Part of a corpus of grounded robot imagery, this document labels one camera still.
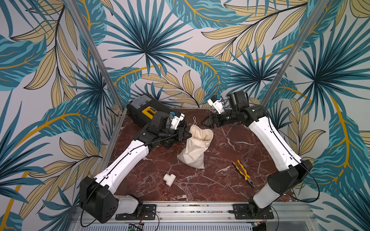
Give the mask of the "right aluminium corner post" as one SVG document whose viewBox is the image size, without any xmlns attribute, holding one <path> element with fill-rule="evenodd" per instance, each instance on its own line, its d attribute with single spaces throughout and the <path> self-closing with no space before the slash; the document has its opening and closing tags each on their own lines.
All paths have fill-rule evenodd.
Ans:
<svg viewBox="0 0 370 231">
<path fill-rule="evenodd" d="M 284 73 L 288 69 L 290 63 L 296 56 L 296 54 L 299 52 L 300 48 L 302 47 L 304 41 L 308 37 L 308 35 L 311 33 L 312 28 L 315 26 L 317 20 L 319 19 L 321 13 L 323 10 L 325 10 L 328 0 L 325 1 L 319 1 L 315 8 L 312 11 L 312 14 L 308 17 L 307 23 L 304 25 L 302 31 L 298 34 L 297 39 L 295 43 L 292 45 L 292 48 L 290 49 L 289 53 L 287 54 L 284 62 L 282 63 L 282 66 L 280 67 L 278 73 L 274 77 L 273 81 L 271 82 L 271 85 L 269 86 L 268 91 L 266 92 L 263 101 L 260 103 L 261 106 L 266 106 L 268 104 L 269 99 L 271 98 L 272 94 L 274 93 L 276 87 L 278 86 L 279 82 L 281 81 L 282 77 L 284 76 Z"/>
</svg>

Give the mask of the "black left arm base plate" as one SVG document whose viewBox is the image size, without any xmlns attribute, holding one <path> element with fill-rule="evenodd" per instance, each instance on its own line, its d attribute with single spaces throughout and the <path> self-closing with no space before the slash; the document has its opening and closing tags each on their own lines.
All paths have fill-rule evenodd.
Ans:
<svg viewBox="0 0 370 231">
<path fill-rule="evenodd" d="M 123 213 L 115 215 L 115 220 L 155 220 L 156 211 L 156 204 L 143 204 L 133 214 Z"/>
</svg>

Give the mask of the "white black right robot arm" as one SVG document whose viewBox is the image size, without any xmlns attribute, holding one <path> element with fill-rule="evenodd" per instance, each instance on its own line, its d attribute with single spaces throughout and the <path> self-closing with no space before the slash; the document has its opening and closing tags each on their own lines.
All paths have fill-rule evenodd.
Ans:
<svg viewBox="0 0 370 231">
<path fill-rule="evenodd" d="M 208 128 L 234 123 L 244 124 L 264 145 L 277 168 L 277 172 L 268 176 L 266 185 L 249 202 L 250 209 L 257 213 L 302 183 L 311 174 L 313 165 L 309 160 L 302 160 L 286 143 L 274 127 L 265 107 L 250 104 L 247 93 L 241 90 L 230 93 L 227 95 L 227 101 L 230 109 L 225 108 L 221 96 L 214 95 L 207 101 L 208 105 L 216 110 L 216 113 L 206 118 L 209 122 Z"/>
</svg>

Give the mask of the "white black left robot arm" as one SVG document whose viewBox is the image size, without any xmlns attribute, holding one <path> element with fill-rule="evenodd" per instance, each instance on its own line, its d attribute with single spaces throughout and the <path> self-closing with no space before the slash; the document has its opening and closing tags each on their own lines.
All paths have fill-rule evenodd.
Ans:
<svg viewBox="0 0 370 231">
<path fill-rule="evenodd" d="M 156 146 L 166 148 L 189 139 L 185 115 L 177 111 L 157 112 L 150 123 L 136 133 L 126 150 L 95 177 L 85 177 L 80 183 L 80 207 L 96 221 L 106 223 L 115 214 L 132 214 L 139 207 L 133 196 L 115 196 L 121 182 L 130 171 Z"/>
</svg>

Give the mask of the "white plastic pipe tee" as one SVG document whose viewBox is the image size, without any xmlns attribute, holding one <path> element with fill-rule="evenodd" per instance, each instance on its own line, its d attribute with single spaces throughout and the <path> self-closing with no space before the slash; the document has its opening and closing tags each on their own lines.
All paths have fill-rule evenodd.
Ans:
<svg viewBox="0 0 370 231">
<path fill-rule="evenodd" d="M 165 181 L 166 185 L 171 187 L 176 179 L 176 176 L 174 174 L 165 174 L 163 177 L 163 180 Z"/>
</svg>

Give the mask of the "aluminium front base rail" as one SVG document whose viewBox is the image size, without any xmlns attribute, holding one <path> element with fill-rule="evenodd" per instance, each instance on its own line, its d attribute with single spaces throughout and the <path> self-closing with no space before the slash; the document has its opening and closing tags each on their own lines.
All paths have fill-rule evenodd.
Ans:
<svg viewBox="0 0 370 231">
<path fill-rule="evenodd" d="M 269 210 L 273 217 L 249 218 L 232 213 L 232 202 L 160 202 L 145 219 L 125 220 L 111 218 L 101 224 L 92 216 L 77 211 L 69 231 L 319 231 L 320 226 L 308 204 L 275 202 Z"/>
</svg>

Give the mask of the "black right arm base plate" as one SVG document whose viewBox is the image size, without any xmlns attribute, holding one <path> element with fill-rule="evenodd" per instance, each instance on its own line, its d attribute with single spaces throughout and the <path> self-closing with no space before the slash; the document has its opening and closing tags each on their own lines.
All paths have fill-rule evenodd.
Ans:
<svg viewBox="0 0 370 231">
<path fill-rule="evenodd" d="M 274 219 L 273 211 L 271 206 L 266 208 L 259 208 L 254 204 L 233 204 L 232 213 L 236 220 L 242 219 L 258 219 L 258 220 L 269 220 Z"/>
</svg>

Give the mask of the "black and yellow toolbox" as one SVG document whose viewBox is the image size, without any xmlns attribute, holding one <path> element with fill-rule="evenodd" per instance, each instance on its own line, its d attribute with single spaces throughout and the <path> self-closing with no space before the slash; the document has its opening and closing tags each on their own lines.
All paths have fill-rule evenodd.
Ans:
<svg viewBox="0 0 370 231">
<path fill-rule="evenodd" d="M 157 112 L 164 113 L 164 119 L 158 119 L 158 116 L 155 116 Z M 166 128 L 171 112 L 174 112 L 175 115 L 179 113 L 148 94 L 140 95 L 127 104 L 127 114 L 141 128 L 144 128 L 147 124 L 152 125 L 153 118 L 155 118 L 157 128 Z"/>
</svg>

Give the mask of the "yellow black pliers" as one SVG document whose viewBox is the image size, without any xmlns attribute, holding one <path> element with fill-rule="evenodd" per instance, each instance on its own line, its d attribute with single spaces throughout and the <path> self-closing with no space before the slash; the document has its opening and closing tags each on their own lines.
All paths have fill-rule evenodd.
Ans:
<svg viewBox="0 0 370 231">
<path fill-rule="evenodd" d="M 251 187 L 255 187 L 250 175 L 248 174 L 246 168 L 241 164 L 241 162 L 238 160 L 237 163 L 233 162 L 233 165 L 239 172 L 239 174 L 243 176 L 244 180 L 247 181 L 251 185 Z"/>
</svg>

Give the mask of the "left aluminium corner post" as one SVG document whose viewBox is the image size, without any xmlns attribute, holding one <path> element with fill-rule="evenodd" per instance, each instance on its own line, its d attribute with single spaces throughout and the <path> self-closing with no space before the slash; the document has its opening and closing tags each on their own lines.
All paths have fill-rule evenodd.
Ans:
<svg viewBox="0 0 370 231">
<path fill-rule="evenodd" d="M 118 96 L 118 93 L 113 85 L 112 79 L 110 78 L 110 75 L 101 58 L 101 55 L 99 54 L 97 46 L 95 45 L 95 42 L 93 41 L 92 35 L 88 29 L 88 24 L 85 23 L 82 13 L 79 10 L 79 7 L 76 1 L 66 0 L 64 2 L 65 2 L 66 7 L 69 9 L 72 15 L 72 18 L 74 19 L 74 22 L 77 25 L 80 33 L 82 34 L 82 37 L 84 41 L 86 42 L 87 48 L 90 50 L 93 59 L 96 61 L 96 64 L 100 72 L 102 73 L 104 80 L 107 83 L 108 89 L 112 93 L 114 101 L 117 103 L 120 111 L 124 112 L 124 109 L 125 109 L 124 105 L 121 103 L 120 97 Z"/>
</svg>

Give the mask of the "aluminium corner post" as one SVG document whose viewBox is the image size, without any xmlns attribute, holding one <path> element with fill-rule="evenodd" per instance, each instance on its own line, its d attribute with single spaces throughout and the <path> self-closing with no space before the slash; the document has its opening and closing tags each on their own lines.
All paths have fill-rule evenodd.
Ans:
<svg viewBox="0 0 370 231">
<path fill-rule="evenodd" d="M 79 7 L 76 1 L 66 0 L 64 2 L 65 2 L 66 7 L 69 9 L 72 15 L 72 18 L 74 19 L 74 22 L 77 25 L 80 33 L 82 34 L 82 37 L 84 41 L 86 42 L 87 48 L 90 50 L 93 59 L 96 61 L 96 64 L 100 72 L 102 73 L 104 80 L 107 83 L 108 89 L 112 93 L 114 101 L 117 103 L 120 111 L 124 112 L 124 109 L 125 109 L 124 105 L 121 103 L 120 97 L 118 96 L 118 93 L 113 85 L 112 79 L 110 78 L 110 75 L 101 58 L 101 55 L 99 54 L 97 46 L 95 45 L 95 42 L 93 41 L 92 35 L 88 29 L 88 24 L 85 23 L 82 13 L 79 10 Z"/>
<path fill-rule="evenodd" d="M 271 82 L 271 85 L 269 86 L 268 91 L 266 92 L 263 101 L 260 103 L 261 106 L 266 106 L 268 104 L 269 99 L 271 98 L 272 94 L 274 93 L 276 87 L 278 86 L 279 82 L 281 81 L 282 77 L 284 76 L 284 73 L 288 69 L 290 63 L 296 56 L 296 54 L 299 52 L 300 48 L 302 47 L 304 41 L 308 37 L 308 35 L 311 33 L 312 28 L 315 26 L 317 20 L 319 19 L 321 13 L 323 10 L 325 10 L 328 0 L 325 1 L 319 1 L 315 8 L 312 11 L 312 14 L 308 17 L 307 23 L 304 25 L 302 31 L 298 34 L 297 39 L 295 43 L 292 45 L 292 48 L 290 49 L 289 53 L 287 54 L 284 62 L 282 63 L 282 66 L 280 67 L 278 73 L 274 77 L 273 81 Z"/>
</svg>

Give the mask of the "cream cloth soil bag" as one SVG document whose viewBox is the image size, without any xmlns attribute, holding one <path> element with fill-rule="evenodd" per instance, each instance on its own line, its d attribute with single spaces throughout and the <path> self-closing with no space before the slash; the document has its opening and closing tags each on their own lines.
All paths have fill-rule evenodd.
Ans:
<svg viewBox="0 0 370 231">
<path fill-rule="evenodd" d="M 201 129 L 197 126 L 196 117 L 193 117 L 194 123 L 189 132 L 192 137 L 187 139 L 186 147 L 177 156 L 184 164 L 196 168 L 205 169 L 204 153 L 210 147 L 214 133 L 210 129 Z"/>
</svg>

